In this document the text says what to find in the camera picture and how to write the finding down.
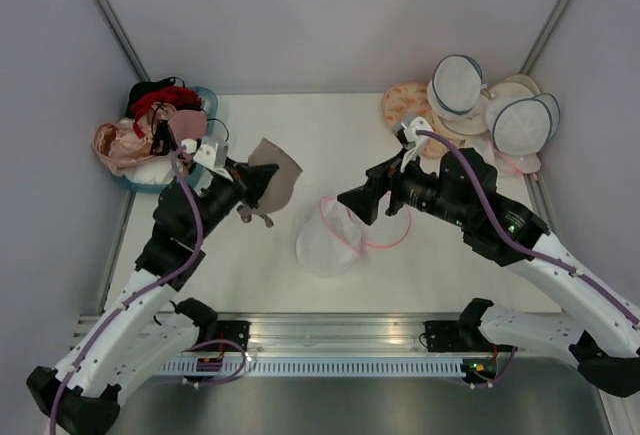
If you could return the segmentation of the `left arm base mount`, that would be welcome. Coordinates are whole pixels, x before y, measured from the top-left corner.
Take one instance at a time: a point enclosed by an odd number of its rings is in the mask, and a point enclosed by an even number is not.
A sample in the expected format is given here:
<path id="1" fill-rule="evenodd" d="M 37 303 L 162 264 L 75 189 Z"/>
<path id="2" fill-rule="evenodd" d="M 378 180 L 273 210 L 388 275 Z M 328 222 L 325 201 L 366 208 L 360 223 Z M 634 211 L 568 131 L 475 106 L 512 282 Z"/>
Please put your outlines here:
<path id="1" fill-rule="evenodd" d="M 246 350 L 250 323 L 246 320 L 218 320 L 199 329 L 195 352 L 240 352 Z"/>

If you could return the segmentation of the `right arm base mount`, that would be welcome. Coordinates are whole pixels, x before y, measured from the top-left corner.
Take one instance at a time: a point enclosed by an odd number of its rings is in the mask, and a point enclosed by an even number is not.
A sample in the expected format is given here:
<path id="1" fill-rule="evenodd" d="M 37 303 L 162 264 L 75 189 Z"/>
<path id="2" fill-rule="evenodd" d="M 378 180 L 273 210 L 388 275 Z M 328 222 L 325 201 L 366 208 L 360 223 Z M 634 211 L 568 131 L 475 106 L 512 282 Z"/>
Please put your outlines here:
<path id="1" fill-rule="evenodd" d="M 482 347 L 462 337 L 454 320 L 427 320 L 424 322 L 427 350 L 433 353 L 471 353 Z"/>

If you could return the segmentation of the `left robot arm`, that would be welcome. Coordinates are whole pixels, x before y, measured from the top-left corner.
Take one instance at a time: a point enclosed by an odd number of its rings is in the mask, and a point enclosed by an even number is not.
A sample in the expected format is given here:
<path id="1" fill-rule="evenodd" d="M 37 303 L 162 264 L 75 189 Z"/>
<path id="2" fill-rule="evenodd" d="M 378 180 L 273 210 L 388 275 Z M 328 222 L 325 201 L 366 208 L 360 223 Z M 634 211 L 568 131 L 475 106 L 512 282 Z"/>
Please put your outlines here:
<path id="1" fill-rule="evenodd" d="M 63 359 L 28 376 L 51 433 L 108 433 L 128 399 L 167 361 L 216 344 L 217 314 L 193 298 L 147 336 L 141 332 L 195 273 L 204 239 L 238 204 L 258 207 L 279 169 L 228 159 L 202 192 L 175 174 L 159 195 L 151 237 L 120 295 Z"/>

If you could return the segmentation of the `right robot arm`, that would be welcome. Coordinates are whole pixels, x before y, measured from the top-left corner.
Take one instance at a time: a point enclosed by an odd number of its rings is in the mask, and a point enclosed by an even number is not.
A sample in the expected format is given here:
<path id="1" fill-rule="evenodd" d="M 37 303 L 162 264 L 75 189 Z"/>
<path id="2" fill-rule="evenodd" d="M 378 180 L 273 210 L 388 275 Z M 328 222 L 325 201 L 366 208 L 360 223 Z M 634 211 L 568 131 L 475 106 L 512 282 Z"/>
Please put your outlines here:
<path id="1" fill-rule="evenodd" d="M 497 171 L 472 149 L 444 155 L 437 173 L 397 154 L 366 172 L 363 185 L 338 195 L 372 225 L 383 197 L 387 215 L 404 207 L 447 222 L 482 258 L 526 279 L 564 312 L 557 318 L 520 313 L 473 299 L 456 321 L 459 343 L 537 352 L 573 368 L 591 385 L 626 398 L 639 391 L 639 309 L 573 257 L 525 205 L 497 191 Z"/>

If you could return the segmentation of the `mauve bra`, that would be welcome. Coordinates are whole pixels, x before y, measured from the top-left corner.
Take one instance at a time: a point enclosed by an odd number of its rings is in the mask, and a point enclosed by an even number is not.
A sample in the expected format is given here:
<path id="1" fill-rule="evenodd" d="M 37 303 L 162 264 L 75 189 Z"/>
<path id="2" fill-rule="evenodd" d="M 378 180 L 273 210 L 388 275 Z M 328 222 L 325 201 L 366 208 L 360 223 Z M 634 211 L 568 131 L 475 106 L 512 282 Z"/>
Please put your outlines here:
<path id="1" fill-rule="evenodd" d="M 278 170 L 258 201 L 258 207 L 253 209 L 246 205 L 239 205 L 237 208 L 243 223 L 250 223 L 254 217 L 259 217 L 267 228 L 272 228 L 274 223 L 270 215 L 282 210 L 289 203 L 295 183 L 303 173 L 303 169 L 283 149 L 266 138 L 261 139 L 248 157 L 248 164 L 278 166 Z"/>

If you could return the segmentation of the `white mesh bag pink zipper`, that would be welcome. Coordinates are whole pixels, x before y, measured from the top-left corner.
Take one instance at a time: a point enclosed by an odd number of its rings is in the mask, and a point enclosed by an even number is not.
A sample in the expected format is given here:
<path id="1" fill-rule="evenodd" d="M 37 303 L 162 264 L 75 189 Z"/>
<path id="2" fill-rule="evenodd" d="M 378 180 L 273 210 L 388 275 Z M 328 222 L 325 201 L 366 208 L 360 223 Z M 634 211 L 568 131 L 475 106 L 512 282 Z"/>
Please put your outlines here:
<path id="1" fill-rule="evenodd" d="M 408 209 L 388 217 L 380 209 L 373 225 L 361 221 L 335 198 L 323 197 L 296 239 L 298 262 L 322 277 L 342 275 L 371 251 L 398 247 L 410 233 Z"/>

